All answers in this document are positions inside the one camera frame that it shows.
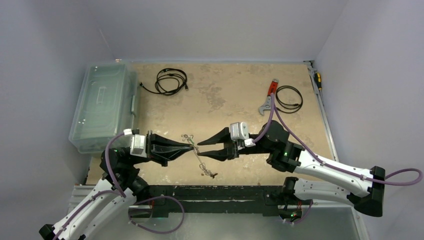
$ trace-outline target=red wrench handle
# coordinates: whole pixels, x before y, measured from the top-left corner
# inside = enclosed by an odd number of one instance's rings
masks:
[[[273,93],[274,95],[276,94],[277,86],[278,86],[278,79],[274,78],[271,82],[271,85],[269,86],[268,96],[270,96],[271,93]]]

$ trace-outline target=coiled black cable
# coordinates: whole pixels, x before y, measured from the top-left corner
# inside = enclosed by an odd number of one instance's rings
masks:
[[[178,86],[172,90],[165,90],[161,86],[161,81],[165,79],[176,80],[178,82]],[[146,89],[149,93],[160,94],[165,96],[172,96],[178,93],[183,88],[185,88],[185,90],[189,89],[189,86],[187,86],[187,74],[183,70],[176,68],[164,68],[157,73],[156,82],[154,83],[154,88],[156,89],[156,92],[147,89],[142,82],[140,82],[140,86]]]
[[[278,93],[279,93],[279,91],[281,91],[283,89],[291,89],[291,90],[295,91],[300,97],[300,103],[289,104],[289,103],[285,103],[285,102],[281,101],[280,98],[278,97]],[[285,113],[285,114],[294,114],[295,112],[299,111],[304,104],[304,98],[302,97],[301,92],[299,90],[297,90],[297,88],[295,88],[294,86],[289,86],[289,85],[284,85],[284,86],[278,87],[277,90],[275,91],[275,99],[281,105],[281,107],[283,107],[284,109],[290,110],[290,111],[283,111],[283,110],[281,110],[277,107],[278,111]]]

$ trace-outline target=tabletop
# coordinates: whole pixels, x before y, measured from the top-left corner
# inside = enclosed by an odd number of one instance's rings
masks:
[[[155,90],[158,72],[164,68],[181,69],[187,74],[188,90],[164,96],[140,90],[137,120],[140,134],[149,130],[171,140],[181,142],[182,135],[193,135],[201,142],[229,127],[231,123],[246,122],[249,132],[257,134],[267,122],[269,111],[262,116],[259,107],[265,102],[272,79],[278,86],[289,85],[303,97],[302,108],[293,114],[281,113],[288,127],[316,154],[332,159],[326,129],[314,94],[307,66],[304,64],[256,63],[134,63],[138,80],[149,90]],[[172,80],[161,82],[165,89],[173,89]],[[283,102],[298,103],[299,96],[284,89],[278,94]],[[290,136],[290,141],[297,141]],[[222,149],[222,144],[200,146],[201,152]],[[150,185],[282,185],[288,176],[317,180],[312,176],[279,172],[267,164],[268,154],[241,155],[239,158],[217,161],[201,157],[206,168],[217,173],[215,178],[204,174],[194,152],[187,152],[168,167],[155,162],[136,165],[139,175]],[[87,185],[95,185],[103,171],[100,159],[93,157]]]

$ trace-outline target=adjustable wrench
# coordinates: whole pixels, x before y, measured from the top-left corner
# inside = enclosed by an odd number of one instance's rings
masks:
[[[276,94],[277,86],[278,86],[279,80],[277,78],[274,78],[271,82],[271,85],[269,86],[268,90],[268,96],[266,96],[265,103],[259,107],[259,113],[263,116],[264,110],[271,110],[271,93],[274,95]]]

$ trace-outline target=container lid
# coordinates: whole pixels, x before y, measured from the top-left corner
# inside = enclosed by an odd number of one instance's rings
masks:
[[[117,134],[127,74],[125,64],[89,68],[76,107],[70,139],[77,141]]]

